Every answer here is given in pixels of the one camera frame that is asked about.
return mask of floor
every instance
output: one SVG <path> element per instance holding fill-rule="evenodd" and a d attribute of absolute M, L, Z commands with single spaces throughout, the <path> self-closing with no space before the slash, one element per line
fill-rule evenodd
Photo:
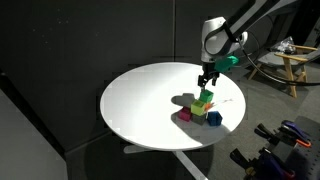
<path fill-rule="evenodd" d="M 320 65 L 307 66 L 308 81 L 320 81 Z M 208 179 L 243 179 L 244 170 L 235 164 L 229 154 L 235 148 L 247 158 L 258 157 L 267 141 L 254 134 L 254 128 L 263 123 L 276 129 L 284 119 L 307 118 L 319 122 L 320 86 L 297 87 L 298 98 L 290 97 L 286 87 L 257 74 L 250 81 L 250 70 L 234 68 L 226 75 L 241 88 L 247 103 L 243 121 L 220 142 L 200 149 L 186 151 L 186 155 Z M 171 152 L 144 152 L 126 155 L 128 145 L 109 133 L 67 154 L 69 180 L 192 180 L 192 175 Z"/>

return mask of table top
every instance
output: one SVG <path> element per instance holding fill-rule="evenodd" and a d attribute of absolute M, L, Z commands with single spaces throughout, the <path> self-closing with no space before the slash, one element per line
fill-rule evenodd
<path fill-rule="evenodd" d="M 111 130 L 124 140 L 141 147 L 162 150 L 191 150 L 212 145 L 241 122 L 245 99 L 239 87 L 221 74 L 216 86 L 211 80 L 206 89 L 214 93 L 221 126 L 198 125 L 177 116 L 183 106 L 190 107 L 200 97 L 197 85 L 202 67 L 195 64 L 168 62 L 142 66 L 128 71 L 103 92 L 100 110 Z"/>

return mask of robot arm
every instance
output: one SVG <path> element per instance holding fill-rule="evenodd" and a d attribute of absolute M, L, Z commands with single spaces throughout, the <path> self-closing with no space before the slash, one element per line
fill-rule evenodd
<path fill-rule="evenodd" d="M 297 0 L 249 0 L 228 21 L 223 17 L 208 20 L 202 29 L 202 54 L 204 74 L 199 76 L 198 86 L 204 88 L 212 79 L 215 85 L 219 73 L 215 63 L 245 44 L 247 32 L 254 23 L 270 12 Z"/>

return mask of dark background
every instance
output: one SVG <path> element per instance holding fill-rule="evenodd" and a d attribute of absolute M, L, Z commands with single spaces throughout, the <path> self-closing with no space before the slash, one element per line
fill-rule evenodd
<path fill-rule="evenodd" d="M 0 7 L 0 69 L 70 151 L 108 130 L 98 100 L 112 79 L 144 64 L 200 65 L 203 22 L 228 19 L 246 2 L 6 1 Z M 283 8 L 249 29 L 261 47 L 287 36 L 299 7 Z M 257 49 L 250 36 L 249 52 Z"/>

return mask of magenta block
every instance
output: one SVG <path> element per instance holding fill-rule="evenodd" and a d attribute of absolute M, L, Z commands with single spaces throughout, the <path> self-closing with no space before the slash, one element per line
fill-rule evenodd
<path fill-rule="evenodd" d="M 179 111 L 179 116 L 178 116 L 181 120 L 187 121 L 189 122 L 191 120 L 191 109 L 188 107 L 183 107 L 180 111 Z"/>

